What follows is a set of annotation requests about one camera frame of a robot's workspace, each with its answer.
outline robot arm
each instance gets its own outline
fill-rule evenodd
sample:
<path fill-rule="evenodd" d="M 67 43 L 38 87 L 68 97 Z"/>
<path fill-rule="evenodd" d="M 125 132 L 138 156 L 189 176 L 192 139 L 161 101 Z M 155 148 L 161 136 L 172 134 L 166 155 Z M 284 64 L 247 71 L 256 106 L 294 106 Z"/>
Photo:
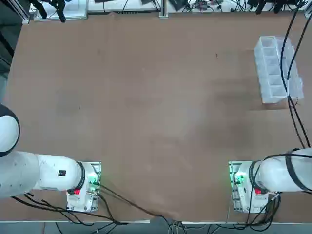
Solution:
<path fill-rule="evenodd" d="M 239 198 L 242 212 L 260 212 L 268 203 L 271 192 L 312 191 L 312 158 L 306 157 L 312 155 L 312 148 L 289 154 L 293 156 L 274 156 L 240 163 L 233 177 L 238 196 L 236 190 L 232 195 Z"/>
<path fill-rule="evenodd" d="M 63 156 L 13 151 L 20 137 L 16 115 L 0 104 L 0 198 L 32 189 L 67 191 L 67 207 L 77 211 L 98 208 L 100 163 L 76 162 Z"/>

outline floor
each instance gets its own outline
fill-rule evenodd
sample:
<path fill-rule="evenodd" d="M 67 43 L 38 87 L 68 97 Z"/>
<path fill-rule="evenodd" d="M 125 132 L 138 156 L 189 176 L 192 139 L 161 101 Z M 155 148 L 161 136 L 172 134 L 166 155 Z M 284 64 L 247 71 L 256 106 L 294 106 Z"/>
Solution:
<path fill-rule="evenodd" d="M 97 228 L 100 228 L 107 223 L 96 223 L 92 227 L 84 227 L 81 225 L 74 225 L 70 223 L 59 223 L 58 226 L 63 234 L 91 234 Z M 203 229 L 188 230 L 188 234 L 206 234 L 207 225 Z M 216 228 L 213 225 L 210 228 L 210 232 Z M 28 233 L 32 234 L 59 234 L 55 223 L 2 223 L 0 224 L 0 233 L 2 234 L 20 234 L 24 230 L 28 230 Z M 99 233 L 106 234 L 111 228 L 103 229 Z M 268 230 L 263 233 L 266 234 L 305 234 L 311 232 L 312 226 L 310 224 L 274 224 Z M 128 224 L 127 226 L 119 226 L 115 228 L 111 234 L 167 234 L 168 226 L 161 222 L 161 220 L 152 220 L 150 224 Z M 215 233 L 218 234 L 238 234 L 238 233 L 257 233 L 251 229 L 246 229 L 244 231 L 229 230 L 229 229 L 219 229 Z"/>

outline black wire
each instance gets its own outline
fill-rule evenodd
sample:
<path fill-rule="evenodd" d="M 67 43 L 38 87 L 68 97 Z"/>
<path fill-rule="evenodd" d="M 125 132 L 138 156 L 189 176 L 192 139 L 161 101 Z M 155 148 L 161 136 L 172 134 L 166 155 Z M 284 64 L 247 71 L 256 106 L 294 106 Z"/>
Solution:
<path fill-rule="evenodd" d="M 291 11 L 293 11 L 293 10 L 294 10 L 294 9 L 292 9 L 292 8 L 291 8 L 291 6 L 289 6 L 289 4 L 288 4 L 288 3 L 287 3 L 286 5 L 288 6 L 288 8 L 289 8 Z"/>
<path fill-rule="evenodd" d="M 106 225 L 104 225 L 103 227 L 98 228 L 98 229 L 96 229 L 95 231 L 91 232 L 90 234 L 97 234 L 99 231 L 101 231 L 102 229 L 104 229 L 104 228 L 106 228 L 106 227 L 108 227 L 108 226 L 110 226 L 110 225 L 112 225 L 112 224 L 114 224 L 114 223 L 106 224 Z"/>
<path fill-rule="evenodd" d="M 218 230 L 218 228 L 219 228 L 219 227 L 216 227 L 210 234 L 215 233 L 215 232 Z"/>
<path fill-rule="evenodd" d="M 37 14 L 34 12 L 34 10 L 33 10 L 32 8 L 30 8 L 30 10 L 33 12 L 33 14 L 34 14 L 35 16 L 37 16 L 37 17 L 40 18 L 40 19 L 43 19 L 41 16 L 37 15 Z M 55 11 L 55 12 L 54 12 L 52 15 L 50 15 L 49 17 L 45 18 L 45 20 L 51 18 L 56 12 L 57 12 L 57 11 Z"/>
<path fill-rule="evenodd" d="M 110 232 L 112 232 L 112 230 L 114 230 L 117 227 L 117 225 L 115 225 L 111 230 L 109 230 L 107 233 L 105 234 L 109 234 Z"/>
<path fill-rule="evenodd" d="M 45 207 L 53 208 L 55 211 L 58 211 L 61 215 L 63 215 L 64 217 L 66 217 L 70 222 L 72 222 L 72 223 L 74 223 L 74 224 L 82 224 L 83 226 L 92 226 L 92 225 L 93 225 L 93 223 L 92 223 L 92 224 L 86 224 L 86 223 L 82 222 L 75 214 L 73 214 L 71 211 L 68 211 L 68 210 L 63 209 L 62 207 L 52 206 L 50 203 L 48 203 L 48 202 L 45 201 L 45 200 L 42 200 L 44 203 L 38 202 L 38 201 L 33 200 L 32 198 L 30 198 L 27 194 L 24 194 L 24 196 L 25 196 L 28 200 L 32 201 L 33 203 L 35 203 L 35 204 L 37 204 L 37 205 L 42 205 L 42 206 L 45 206 Z M 75 217 L 75 219 L 78 221 L 78 223 L 75 222 L 75 221 L 73 221 L 71 218 L 69 218 L 69 217 L 68 217 L 67 215 L 65 215 L 63 212 L 68 212 L 69 214 L 71 214 L 73 217 Z"/>
<path fill-rule="evenodd" d="M 154 6 L 155 6 L 156 10 L 157 10 L 157 11 L 159 11 L 159 9 L 158 9 L 158 7 L 157 7 L 157 5 L 156 5 L 155 0 L 152 0 L 152 3 L 154 4 Z"/>
<path fill-rule="evenodd" d="M 219 6 L 221 12 L 223 12 L 223 11 L 222 11 L 222 6 L 220 5 L 219 1 L 218 1 L 218 0 L 215 0 L 215 2 L 218 4 L 218 6 Z"/>
<path fill-rule="evenodd" d="M 207 234 L 210 234 L 210 233 L 209 233 L 209 230 L 210 230 L 211 226 L 212 226 L 212 224 L 209 225 L 209 227 L 208 227 L 208 229 L 207 229 Z"/>
<path fill-rule="evenodd" d="M 297 55 L 297 53 L 298 53 L 298 51 L 299 51 L 299 47 L 300 47 L 300 45 L 301 45 L 301 42 L 302 42 L 302 39 L 303 39 L 303 37 L 304 37 L 304 34 L 305 34 L 306 30 L 307 30 L 307 27 L 308 27 L 308 25 L 309 25 L 309 23 L 310 23 L 310 21 L 311 21 L 311 17 L 312 17 L 312 14 L 310 14 L 310 16 L 309 16 L 309 18 L 308 18 L 308 20 L 307 20 L 307 22 L 306 22 L 306 24 L 304 25 L 304 28 L 303 28 L 303 30 L 302 30 L 302 33 L 301 33 L 299 42 L 298 42 L 298 44 L 297 44 L 296 50 L 295 50 L 295 52 L 294 52 L 294 54 L 293 54 L 291 63 L 290 63 L 290 65 L 289 65 L 288 74 L 287 74 L 287 80 L 290 79 L 291 68 L 292 68 L 292 66 L 293 66 L 294 59 L 295 59 L 295 57 L 296 57 L 296 55 Z"/>
<path fill-rule="evenodd" d="M 152 213 L 152 212 L 150 212 L 150 211 L 148 211 L 148 210 L 146 210 L 146 209 L 144 209 L 144 208 L 142 208 L 142 207 L 136 205 L 134 202 L 132 202 L 132 201 L 130 201 L 130 200 L 124 198 L 123 196 L 117 194 L 116 192 L 114 192 L 113 190 L 107 188 L 106 186 L 104 186 L 104 185 L 102 185 L 102 184 L 99 184 L 99 183 L 93 183 L 93 184 L 99 185 L 100 187 L 102 187 L 102 188 L 104 188 L 105 190 L 111 192 L 112 194 L 114 194 L 115 196 L 119 197 L 119 198 L 122 199 L 123 201 L 125 201 L 125 202 L 129 203 L 130 205 L 136 207 L 137 209 L 139 209 L 139 210 L 141 210 L 141 211 L 147 213 L 148 215 L 156 216 L 156 217 L 162 217 L 162 218 L 166 221 L 166 223 L 168 224 L 168 226 L 170 226 L 170 224 L 168 223 L 168 221 L 166 220 L 166 218 L 165 218 L 164 216 L 159 215 L 159 214 Z"/>
<path fill-rule="evenodd" d="M 52 211 L 52 212 L 60 212 L 60 210 L 55 210 L 55 209 L 49 209 L 49 208 L 45 208 L 45 207 L 41 207 L 41 206 L 36 206 L 36 205 L 33 205 L 31 203 L 28 203 L 22 199 L 19 199 L 18 197 L 16 196 L 12 196 L 12 198 L 14 200 L 16 200 L 17 202 L 23 204 L 23 205 L 26 205 L 26 206 L 29 206 L 29 207 L 33 207 L 33 208 L 37 208 L 37 209 L 41 209 L 41 210 L 45 210 L 45 211 Z M 107 216 L 104 216 L 104 215 L 99 215 L 99 214 L 93 214 L 93 213 L 88 213 L 88 212 L 81 212 L 81 211 L 68 211 L 68 210 L 64 210 L 62 212 L 65 212 L 65 213 L 78 213 L 78 214 L 84 214 L 84 215 L 89 215 L 89 216 L 94 216 L 94 217 L 100 217 L 100 218 L 105 218 L 105 219 L 108 219 L 110 221 L 112 221 L 110 219 L 110 217 L 107 217 Z"/>
<path fill-rule="evenodd" d="M 112 212 L 111 212 L 111 210 L 109 209 L 108 203 L 107 203 L 106 199 L 104 198 L 104 196 L 102 196 L 101 194 L 98 194 L 98 197 L 101 198 L 102 201 L 104 202 L 105 207 L 106 207 L 106 209 L 107 209 L 107 213 L 108 213 L 109 217 L 113 220 L 113 222 L 114 222 L 115 224 L 120 224 L 119 221 L 117 221 L 116 219 L 114 219 L 114 217 L 113 217 L 113 215 L 112 215 Z"/>
<path fill-rule="evenodd" d="M 284 53 L 284 49 L 285 49 L 285 45 L 286 45 L 286 41 L 287 41 L 289 32 L 290 32 L 290 30 L 291 30 L 291 28 L 292 28 L 294 19 L 295 19 L 296 15 L 297 15 L 298 11 L 299 11 L 299 7 L 297 7 L 297 8 L 295 9 L 294 14 L 293 14 L 292 19 L 291 19 L 291 22 L 290 22 L 290 24 L 289 24 L 289 27 L 288 27 L 288 29 L 287 29 L 287 31 L 286 31 L 285 38 L 284 38 L 284 41 L 283 41 L 282 51 L 281 51 L 281 57 L 280 57 L 280 72 L 281 72 L 282 82 L 283 82 L 283 85 L 284 85 L 284 88 L 285 88 L 286 92 L 287 92 L 287 86 L 286 86 L 286 83 L 285 83 L 285 80 L 284 80 L 284 72 L 283 72 L 283 53 Z M 306 29 L 306 27 L 308 26 L 308 24 L 309 24 L 309 22 L 310 22 L 309 19 L 307 20 L 307 23 L 306 23 L 306 25 L 305 25 L 304 31 L 303 31 L 302 34 L 301 34 L 301 38 L 303 37 L 303 35 L 304 35 L 304 33 L 305 33 L 305 29 Z M 308 145 L 308 147 L 311 147 L 310 142 L 309 142 L 309 139 L 308 139 L 308 136 L 307 136 L 307 134 L 306 134 L 306 131 L 305 131 L 305 129 L 304 129 L 304 126 L 303 126 L 303 124 L 302 124 L 302 121 L 301 121 L 301 119 L 300 119 L 300 116 L 299 116 L 299 114 L 298 114 L 298 112 L 297 112 L 297 109 L 296 109 L 296 107 L 295 107 L 295 104 L 294 104 L 292 98 L 291 98 L 289 95 L 288 95 L 288 97 L 287 97 L 287 102 L 288 102 L 289 111 L 290 111 L 291 118 L 292 118 L 292 123 L 293 123 L 293 126 L 294 126 L 294 128 L 295 128 L 295 131 L 296 131 L 296 134 L 297 134 L 297 136 L 298 136 L 298 139 L 299 139 L 299 141 L 300 141 L 301 146 L 302 146 L 303 148 L 305 148 L 305 145 L 304 145 L 304 143 L 303 143 L 303 141 L 302 141 L 302 138 L 301 138 L 301 136 L 300 136 L 300 134 L 299 134 L 299 131 L 298 131 L 298 129 L 297 129 L 296 122 L 295 122 L 294 117 L 293 117 L 293 112 L 292 112 L 292 109 L 291 109 L 291 107 L 290 107 L 290 103 L 292 104 L 292 108 L 293 108 L 293 110 L 294 110 L 294 112 L 295 112 L 295 114 L 296 114 L 296 117 L 297 117 L 297 119 L 298 119 L 298 122 L 299 122 L 299 125 L 300 125 L 300 127 L 301 127 L 301 130 L 302 130 L 302 132 L 303 132 L 303 134 L 304 134 L 304 136 L 305 136 L 305 140 L 306 140 L 306 142 L 307 142 L 307 145 Z"/>
<path fill-rule="evenodd" d="M 55 223 L 56 227 L 58 228 L 58 231 L 60 234 L 63 234 L 63 232 L 60 230 L 58 223 Z"/>
<path fill-rule="evenodd" d="M 128 0 L 126 0 L 126 3 L 125 3 L 125 5 L 123 6 L 123 9 L 122 9 L 122 11 L 121 11 L 121 12 L 123 12 L 123 11 L 124 11 L 124 9 L 125 9 L 125 7 L 126 7 L 127 3 L 128 3 Z"/>
<path fill-rule="evenodd" d="M 207 6 L 209 9 L 212 9 L 213 12 L 215 12 L 215 10 L 211 7 L 211 6 Z"/>
<path fill-rule="evenodd" d="M 184 6 L 184 8 L 183 8 L 183 10 L 182 10 L 181 12 L 184 12 L 184 10 L 186 9 L 186 7 L 187 7 L 187 6 L 190 6 L 190 2 L 191 2 L 191 1 L 192 1 L 192 0 L 189 0 L 189 1 L 188 1 L 188 3 Z"/>
<path fill-rule="evenodd" d="M 272 9 L 275 7 L 275 3 L 273 4 L 273 6 L 269 9 L 269 11 L 272 11 Z"/>
<path fill-rule="evenodd" d="M 234 0 L 228 0 L 228 1 L 231 1 L 231 2 L 236 3 L 236 8 L 235 8 L 235 10 L 237 10 L 237 7 L 240 7 L 240 9 L 241 9 L 242 11 L 244 11 L 244 8 L 242 7 L 242 5 L 240 5 L 240 4 L 239 4 L 239 0 L 237 0 L 237 1 L 234 1 Z"/>

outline clear plastic organizer box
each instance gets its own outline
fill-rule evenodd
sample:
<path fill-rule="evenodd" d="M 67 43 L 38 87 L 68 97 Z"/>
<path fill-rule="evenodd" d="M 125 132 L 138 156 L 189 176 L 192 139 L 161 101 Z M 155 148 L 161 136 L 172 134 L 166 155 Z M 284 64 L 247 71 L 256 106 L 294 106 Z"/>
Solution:
<path fill-rule="evenodd" d="M 287 96 L 280 72 L 280 56 L 283 41 L 284 37 L 260 37 L 257 46 L 254 48 L 263 103 L 277 103 Z M 303 98 L 303 84 L 302 79 L 298 75 L 295 61 L 292 64 L 290 79 L 287 80 L 293 54 L 293 46 L 290 40 L 287 39 L 283 53 L 284 80 L 290 96 L 301 99 Z"/>

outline brown tabletop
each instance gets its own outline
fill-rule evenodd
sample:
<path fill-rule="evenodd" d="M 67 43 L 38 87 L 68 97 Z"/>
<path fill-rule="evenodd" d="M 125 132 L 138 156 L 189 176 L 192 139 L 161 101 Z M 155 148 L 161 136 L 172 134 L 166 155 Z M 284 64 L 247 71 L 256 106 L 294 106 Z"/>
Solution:
<path fill-rule="evenodd" d="M 103 180 L 140 206 L 184 221 L 226 221 L 229 160 L 300 147 L 289 112 L 261 104 L 253 48 L 282 36 L 290 13 L 92 16 L 22 28 L 5 104 L 21 122 L 18 150 L 101 161 Z M 296 45 L 305 18 L 291 32 Z M 308 133 L 312 31 L 297 57 Z M 41 192 L 65 206 L 65 193 Z M 118 220 L 151 218 L 107 197 Z M 0 220 L 63 220 L 0 202 Z M 283 194 L 276 222 L 311 222 L 311 197 Z M 104 207 L 98 214 L 106 215 Z M 100 218 L 84 216 L 84 220 Z M 231 207 L 228 221 L 243 221 Z"/>

